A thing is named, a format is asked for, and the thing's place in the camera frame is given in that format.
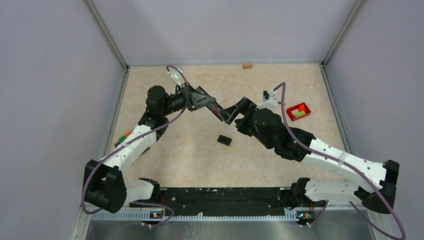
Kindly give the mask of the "black remote control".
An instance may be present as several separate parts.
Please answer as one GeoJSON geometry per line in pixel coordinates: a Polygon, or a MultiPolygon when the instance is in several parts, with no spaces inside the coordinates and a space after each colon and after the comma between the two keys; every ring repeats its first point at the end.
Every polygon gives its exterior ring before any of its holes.
{"type": "Polygon", "coordinates": [[[223,122],[223,123],[225,123],[227,125],[230,124],[230,122],[229,122],[229,118],[230,118],[229,113],[224,108],[222,108],[219,104],[217,104],[215,102],[215,103],[208,104],[206,107],[221,122],[223,122]]]}

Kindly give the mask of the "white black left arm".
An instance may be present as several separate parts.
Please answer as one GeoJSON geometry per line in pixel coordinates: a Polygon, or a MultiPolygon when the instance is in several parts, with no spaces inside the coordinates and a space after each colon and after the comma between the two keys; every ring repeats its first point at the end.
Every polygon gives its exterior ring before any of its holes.
{"type": "Polygon", "coordinates": [[[151,87],[147,91],[146,110],[129,136],[108,155],[86,164],[81,195],[83,211],[90,213],[86,203],[110,213],[116,213],[123,205],[138,200],[149,207],[156,206],[161,194],[155,190],[153,180],[143,178],[126,184],[124,175],[173,123],[173,120],[168,120],[168,115],[178,112],[181,116],[186,109],[195,111],[203,107],[217,117],[223,109],[216,98],[201,87],[194,89],[185,85],[175,94],[168,94],[160,85],[151,87]]]}

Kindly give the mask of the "black battery cover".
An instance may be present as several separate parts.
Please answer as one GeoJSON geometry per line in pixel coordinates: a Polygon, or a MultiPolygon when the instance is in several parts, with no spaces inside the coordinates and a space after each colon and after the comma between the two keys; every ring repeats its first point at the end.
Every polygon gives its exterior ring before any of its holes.
{"type": "Polygon", "coordinates": [[[225,146],[230,146],[232,143],[232,139],[230,137],[224,136],[224,135],[219,135],[217,138],[217,142],[220,144],[223,144],[225,146]]]}

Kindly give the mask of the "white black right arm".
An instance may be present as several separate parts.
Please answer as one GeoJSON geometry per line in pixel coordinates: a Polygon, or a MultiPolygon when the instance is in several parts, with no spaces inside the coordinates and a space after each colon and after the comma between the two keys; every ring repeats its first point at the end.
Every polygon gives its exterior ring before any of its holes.
{"type": "Polygon", "coordinates": [[[248,98],[229,108],[216,107],[214,112],[225,123],[235,123],[238,132],[256,138],[283,159],[342,176],[341,180],[298,179],[282,194],[285,207],[335,200],[360,203],[380,214],[392,211],[400,167],[396,161],[373,162],[332,147],[310,132],[290,127],[284,115],[256,105],[248,98]]]}

